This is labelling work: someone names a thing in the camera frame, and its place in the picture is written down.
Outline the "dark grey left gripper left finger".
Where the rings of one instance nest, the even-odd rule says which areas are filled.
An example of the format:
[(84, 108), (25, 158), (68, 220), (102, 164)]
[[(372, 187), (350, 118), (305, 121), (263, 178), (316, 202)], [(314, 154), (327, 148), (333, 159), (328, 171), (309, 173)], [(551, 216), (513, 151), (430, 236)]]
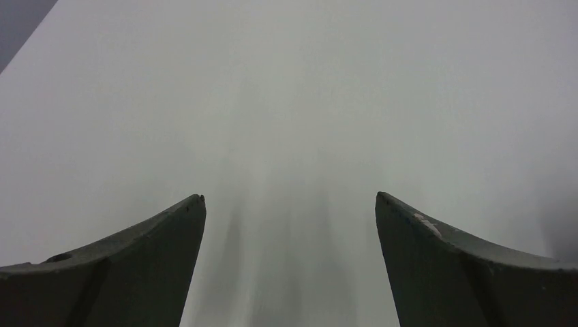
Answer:
[(2, 326), (178, 326), (206, 221), (192, 195), (44, 262), (1, 268)]

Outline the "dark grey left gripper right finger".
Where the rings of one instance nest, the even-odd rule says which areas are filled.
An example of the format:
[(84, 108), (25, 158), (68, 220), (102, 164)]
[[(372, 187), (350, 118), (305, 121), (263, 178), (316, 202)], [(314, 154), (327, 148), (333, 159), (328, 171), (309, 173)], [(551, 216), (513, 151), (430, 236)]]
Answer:
[(401, 326), (576, 326), (577, 265), (489, 242), (376, 196)]

